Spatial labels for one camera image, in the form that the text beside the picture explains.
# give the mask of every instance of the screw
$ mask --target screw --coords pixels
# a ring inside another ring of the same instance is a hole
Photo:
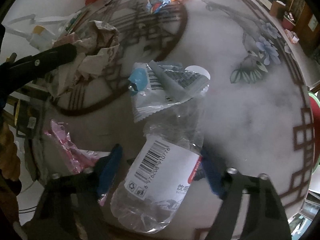
[[[55,173],[55,174],[52,174],[52,175],[51,175],[51,178],[52,178],[52,179],[59,179],[59,178],[60,178],[60,175],[59,175],[59,173]]]
[[[228,169],[227,169],[227,173],[229,173],[229,174],[237,174],[237,173],[238,173],[238,170],[235,169],[235,168],[228,168]]]
[[[83,172],[84,172],[85,174],[93,173],[93,168],[91,168],[91,167],[85,168]]]
[[[263,180],[268,180],[268,179],[269,179],[269,176],[268,176],[267,174],[261,173],[261,174],[259,175],[259,178],[260,178],[260,179],[263,179]]]

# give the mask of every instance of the barcode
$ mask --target barcode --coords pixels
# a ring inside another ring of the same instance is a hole
[[[162,89],[163,87],[161,86],[160,81],[156,77],[155,73],[152,71],[150,67],[147,66],[147,72],[150,80],[150,86],[152,90],[157,90],[157,89]]]
[[[140,166],[135,173],[135,177],[137,177],[144,183],[148,183],[150,175],[153,174],[152,172],[154,168],[158,165],[161,156],[168,148],[169,146],[159,141],[155,141],[151,148],[148,150],[143,161],[140,163]]]

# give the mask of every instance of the bottle label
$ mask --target bottle label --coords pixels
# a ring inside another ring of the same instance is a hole
[[[200,162],[199,155],[149,135],[129,169],[124,186],[141,200],[148,198],[163,209],[175,210]]]

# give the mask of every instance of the green leaf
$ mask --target green leaf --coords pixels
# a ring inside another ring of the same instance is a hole
[[[255,75],[256,75],[257,78],[262,79],[262,74],[261,74],[261,72],[260,72],[258,69],[255,69],[255,70],[254,70],[254,73],[255,73]]]
[[[241,79],[241,70],[240,69],[234,70],[230,75],[231,84],[238,83],[240,79]]]
[[[250,79],[253,83],[257,81],[257,77],[253,71],[250,71]]]
[[[264,72],[268,72],[266,66],[263,65],[261,62],[258,62],[258,61],[257,61],[257,65],[258,65],[258,68],[260,68],[260,70],[262,70],[262,71],[264,71]]]
[[[252,51],[252,50],[248,50],[248,53],[249,53],[250,55],[252,55],[252,56],[255,56],[255,57],[258,56],[258,55],[257,55],[254,51]]]
[[[242,71],[241,73],[242,73],[242,77],[243,77],[244,81],[246,81],[249,84],[250,83],[249,75],[244,71]]]

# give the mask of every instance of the yellow object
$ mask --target yellow object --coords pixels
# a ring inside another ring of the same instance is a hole
[[[40,26],[40,25],[37,25],[36,27],[33,28],[33,31],[32,33],[35,33],[35,34],[41,34],[43,31],[45,30],[44,27]]]

